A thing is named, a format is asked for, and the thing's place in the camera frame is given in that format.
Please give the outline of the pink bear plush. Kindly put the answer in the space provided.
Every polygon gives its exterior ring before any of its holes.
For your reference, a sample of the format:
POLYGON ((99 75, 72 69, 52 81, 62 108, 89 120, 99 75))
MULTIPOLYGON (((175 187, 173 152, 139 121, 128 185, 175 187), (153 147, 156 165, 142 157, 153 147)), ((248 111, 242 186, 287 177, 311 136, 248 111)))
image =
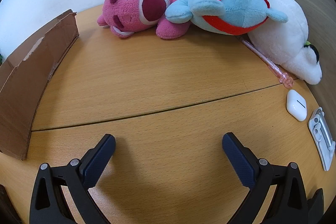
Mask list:
POLYGON ((175 24, 166 19, 165 11, 175 1, 105 0, 97 24, 108 26, 113 34, 122 39, 153 26, 159 38, 177 39, 187 32, 190 22, 175 24))

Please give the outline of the pink transparent pen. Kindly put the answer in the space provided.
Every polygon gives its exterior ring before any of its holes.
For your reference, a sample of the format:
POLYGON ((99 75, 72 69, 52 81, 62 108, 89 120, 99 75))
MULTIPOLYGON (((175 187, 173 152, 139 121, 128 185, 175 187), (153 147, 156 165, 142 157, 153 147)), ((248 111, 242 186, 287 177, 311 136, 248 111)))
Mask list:
POLYGON ((264 56, 260 51, 258 51, 250 42, 246 39, 239 36, 239 40, 249 48, 254 54, 256 54, 266 65, 268 68, 273 72, 273 74, 278 78, 279 83, 283 84, 284 87, 287 89, 291 89, 294 85, 293 78, 288 75, 287 72, 282 71, 275 63, 270 61, 266 56, 264 56))

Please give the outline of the white earbuds case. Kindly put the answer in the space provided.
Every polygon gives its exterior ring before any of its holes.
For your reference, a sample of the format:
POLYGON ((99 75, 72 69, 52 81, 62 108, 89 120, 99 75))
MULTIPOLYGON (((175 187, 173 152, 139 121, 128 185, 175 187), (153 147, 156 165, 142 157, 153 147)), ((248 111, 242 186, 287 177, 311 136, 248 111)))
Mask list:
POLYGON ((291 89, 286 96, 286 109, 296 120, 303 122, 307 117, 306 100, 297 91, 291 89))

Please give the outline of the white panda plush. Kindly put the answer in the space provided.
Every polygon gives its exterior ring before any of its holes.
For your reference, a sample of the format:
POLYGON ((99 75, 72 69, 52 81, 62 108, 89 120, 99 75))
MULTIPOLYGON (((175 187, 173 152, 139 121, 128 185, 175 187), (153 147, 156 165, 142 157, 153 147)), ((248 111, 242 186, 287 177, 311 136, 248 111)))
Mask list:
POLYGON ((273 63, 316 85, 322 79, 317 48, 308 42, 309 27, 301 6, 295 0, 268 0, 270 6, 288 16, 286 23, 268 19, 248 33, 255 48, 273 63))

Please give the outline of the blue red plush toy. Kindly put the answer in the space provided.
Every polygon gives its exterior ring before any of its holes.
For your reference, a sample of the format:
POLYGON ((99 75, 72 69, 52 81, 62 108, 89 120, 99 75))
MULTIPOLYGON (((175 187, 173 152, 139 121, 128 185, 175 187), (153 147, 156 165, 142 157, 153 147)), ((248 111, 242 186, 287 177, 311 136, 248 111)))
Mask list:
POLYGON ((268 0, 177 0, 166 9, 165 17, 171 23, 191 22, 224 35, 246 34, 267 19, 288 21, 288 16, 272 8, 268 0))

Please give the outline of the brown cardboard box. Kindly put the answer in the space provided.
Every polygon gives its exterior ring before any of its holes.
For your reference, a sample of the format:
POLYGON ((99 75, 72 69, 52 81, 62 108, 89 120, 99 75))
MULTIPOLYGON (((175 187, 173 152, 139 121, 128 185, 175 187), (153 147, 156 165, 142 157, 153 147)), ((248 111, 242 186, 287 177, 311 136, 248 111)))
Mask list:
POLYGON ((1 65, 1 153, 24 160, 34 116, 57 67, 79 37, 71 9, 28 37, 1 65))

